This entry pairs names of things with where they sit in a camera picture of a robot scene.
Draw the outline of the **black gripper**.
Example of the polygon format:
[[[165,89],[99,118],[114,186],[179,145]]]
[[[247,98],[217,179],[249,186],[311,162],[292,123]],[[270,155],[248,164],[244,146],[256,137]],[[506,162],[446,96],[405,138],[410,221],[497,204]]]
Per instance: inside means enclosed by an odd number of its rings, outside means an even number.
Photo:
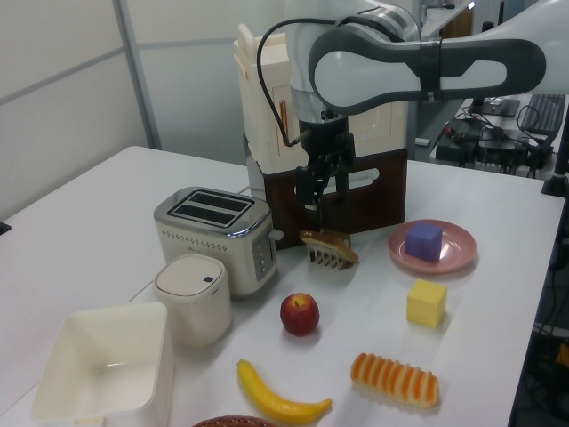
[[[356,158],[354,136],[349,131],[346,117],[318,124],[300,121],[300,131],[297,142],[308,155],[308,163],[295,169],[295,193],[307,213],[309,224],[321,225],[321,198],[327,182],[319,174],[335,173],[333,203],[345,203],[350,169]]]

